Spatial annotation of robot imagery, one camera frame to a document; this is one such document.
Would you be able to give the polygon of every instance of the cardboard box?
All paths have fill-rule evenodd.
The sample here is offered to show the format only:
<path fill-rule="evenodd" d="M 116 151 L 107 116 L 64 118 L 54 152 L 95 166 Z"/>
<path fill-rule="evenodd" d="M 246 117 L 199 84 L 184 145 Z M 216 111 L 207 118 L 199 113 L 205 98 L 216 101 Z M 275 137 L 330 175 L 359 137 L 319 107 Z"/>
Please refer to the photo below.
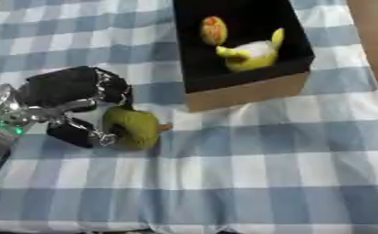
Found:
<path fill-rule="evenodd" d="M 173 9 L 186 100 L 191 112 L 298 94 L 314 54 L 289 0 L 174 0 Z M 270 40 L 283 27 L 285 40 L 270 67 L 231 72 L 200 37 L 202 20 L 219 16 L 228 29 L 224 46 Z"/>

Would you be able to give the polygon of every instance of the yellow toy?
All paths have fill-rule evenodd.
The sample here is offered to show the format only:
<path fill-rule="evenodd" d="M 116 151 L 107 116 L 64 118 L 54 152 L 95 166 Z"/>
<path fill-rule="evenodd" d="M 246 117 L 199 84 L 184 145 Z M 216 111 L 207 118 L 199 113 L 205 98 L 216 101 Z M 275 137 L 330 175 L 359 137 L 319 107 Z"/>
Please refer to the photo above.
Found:
<path fill-rule="evenodd" d="M 109 108 L 102 124 L 104 131 L 117 134 L 117 144 L 128 150 L 149 149 L 156 144 L 161 132 L 172 128 L 170 123 L 159 124 L 150 112 L 126 110 L 120 106 Z"/>
<path fill-rule="evenodd" d="M 274 64 L 284 40 L 284 29 L 273 33 L 271 41 L 255 41 L 236 48 L 217 47 L 216 54 L 226 59 L 232 71 L 258 69 Z"/>
<path fill-rule="evenodd" d="M 227 39 L 225 22 L 217 16 L 210 16 L 202 21 L 200 35 L 202 40 L 211 46 L 219 46 Z"/>

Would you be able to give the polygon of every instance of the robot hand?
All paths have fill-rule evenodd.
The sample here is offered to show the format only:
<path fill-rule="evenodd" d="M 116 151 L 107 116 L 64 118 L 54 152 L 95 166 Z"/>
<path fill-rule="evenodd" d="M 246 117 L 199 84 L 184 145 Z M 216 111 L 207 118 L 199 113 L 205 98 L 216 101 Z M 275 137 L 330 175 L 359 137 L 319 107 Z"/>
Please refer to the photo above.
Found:
<path fill-rule="evenodd" d="M 4 112 L 0 121 L 14 126 L 48 122 L 47 134 L 81 147 L 106 146 L 116 135 L 103 133 L 89 123 L 69 118 L 67 112 L 95 110 L 100 102 L 132 110 L 132 90 L 126 81 L 109 71 L 77 67 L 37 75 L 16 91 L 16 108 Z"/>

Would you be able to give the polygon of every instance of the blue and white tablecloth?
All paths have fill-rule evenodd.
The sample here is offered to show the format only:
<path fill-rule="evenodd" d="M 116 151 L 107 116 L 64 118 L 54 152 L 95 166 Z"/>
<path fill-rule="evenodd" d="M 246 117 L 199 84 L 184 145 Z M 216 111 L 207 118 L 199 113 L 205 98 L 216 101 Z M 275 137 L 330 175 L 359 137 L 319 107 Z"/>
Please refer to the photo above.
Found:
<path fill-rule="evenodd" d="M 303 92 L 189 113 L 171 0 L 1 0 L 0 83 L 100 66 L 174 129 L 125 153 L 35 127 L 0 171 L 0 230 L 378 233 L 378 87 L 349 8 L 292 4 L 317 57 Z"/>

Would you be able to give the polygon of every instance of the yellow ball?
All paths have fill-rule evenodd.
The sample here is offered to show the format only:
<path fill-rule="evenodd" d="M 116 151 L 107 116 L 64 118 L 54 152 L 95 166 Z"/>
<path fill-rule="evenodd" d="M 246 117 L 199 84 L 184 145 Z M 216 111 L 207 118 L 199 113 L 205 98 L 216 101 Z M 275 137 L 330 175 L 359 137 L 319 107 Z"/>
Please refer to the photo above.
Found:
<path fill-rule="evenodd" d="M 223 20 L 217 16 L 210 16 L 202 21 L 202 40 L 211 46 L 219 46 L 227 39 L 227 26 Z"/>

